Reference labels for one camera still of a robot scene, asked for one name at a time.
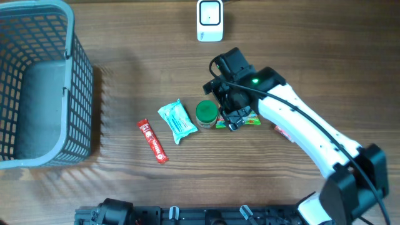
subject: white device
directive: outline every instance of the white device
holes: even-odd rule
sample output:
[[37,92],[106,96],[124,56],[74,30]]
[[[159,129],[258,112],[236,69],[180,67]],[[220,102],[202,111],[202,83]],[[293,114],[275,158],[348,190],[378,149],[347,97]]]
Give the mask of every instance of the white device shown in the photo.
[[[323,118],[318,116],[318,114],[316,114],[300,99],[289,84],[285,84],[284,86],[277,85],[269,90],[268,93],[289,101],[311,116],[327,132],[334,136],[353,158],[359,154],[357,148],[360,148],[361,145],[341,134]],[[333,167],[336,163],[345,165],[349,162],[349,159],[343,153],[335,150],[335,145],[330,142],[326,135],[324,135],[305,117],[291,110],[291,108],[286,104],[271,97],[266,97],[259,100],[258,108],[262,117],[270,120],[286,131],[294,142],[296,142],[296,144],[298,144],[308,154],[317,165],[324,178],[328,178],[335,172]],[[321,206],[319,193],[315,193],[305,199],[298,206],[297,210],[307,223],[312,225],[321,224],[324,221],[331,220]]]
[[197,40],[215,42],[223,39],[224,4],[221,0],[197,2]]

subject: basket grid wall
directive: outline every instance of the basket grid wall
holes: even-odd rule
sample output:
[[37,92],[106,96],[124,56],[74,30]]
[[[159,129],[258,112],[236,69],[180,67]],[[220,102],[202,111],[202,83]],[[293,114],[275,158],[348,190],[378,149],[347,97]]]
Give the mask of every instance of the basket grid wall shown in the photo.
[[[65,60],[67,26],[65,15],[59,12],[0,15],[0,161],[16,159],[24,72],[38,62]],[[71,72],[67,136],[56,157],[41,166],[74,164],[91,151],[93,69],[79,39],[71,35],[72,68],[66,68]]]

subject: robotic arm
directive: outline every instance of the robotic arm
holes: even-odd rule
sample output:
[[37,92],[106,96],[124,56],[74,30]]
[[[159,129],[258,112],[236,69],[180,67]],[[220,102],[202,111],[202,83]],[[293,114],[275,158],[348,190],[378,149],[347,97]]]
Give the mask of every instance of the robotic arm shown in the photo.
[[[216,63],[221,71],[211,69]],[[251,110],[283,128],[327,179],[321,194],[303,201],[298,211],[309,224],[333,219],[351,224],[388,195],[386,157],[375,144],[363,148],[330,126],[310,109],[275,70],[256,72],[238,48],[214,58],[215,79],[203,86],[219,101],[220,113],[231,131],[240,128]]]

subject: plastic packaging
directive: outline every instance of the plastic packaging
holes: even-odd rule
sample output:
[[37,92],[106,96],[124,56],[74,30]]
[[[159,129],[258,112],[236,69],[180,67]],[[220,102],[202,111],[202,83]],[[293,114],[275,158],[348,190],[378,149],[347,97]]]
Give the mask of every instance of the plastic packaging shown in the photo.
[[212,128],[218,117],[218,108],[212,101],[202,101],[196,108],[197,124],[202,128]]
[[[261,125],[261,121],[260,118],[258,118],[257,114],[254,111],[251,111],[250,115],[247,117],[245,124]],[[218,117],[216,128],[226,128],[225,120],[222,116]]]
[[179,99],[174,103],[162,107],[158,113],[168,123],[169,128],[171,128],[176,144],[179,144],[182,138],[198,130],[190,121]]
[[137,126],[140,128],[144,137],[149,143],[154,155],[156,156],[157,162],[165,163],[168,161],[168,157],[165,154],[163,147],[161,147],[153,129],[151,129],[149,121],[147,119],[143,119],[137,123]]
[[279,132],[280,134],[282,134],[285,138],[287,138],[287,140],[294,143],[294,140],[292,139],[292,137],[286,131],[284,131],[282,128],[280,128],[278,125],[275,125],[274,130]]

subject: gray plastic basket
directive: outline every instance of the gray plastic basket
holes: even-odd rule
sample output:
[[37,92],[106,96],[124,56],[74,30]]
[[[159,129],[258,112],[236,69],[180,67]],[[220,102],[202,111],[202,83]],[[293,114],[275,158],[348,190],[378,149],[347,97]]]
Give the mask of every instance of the gray plastic basket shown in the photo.
[[0,4],[0,169],[91,152],[93,69],[62,1]]

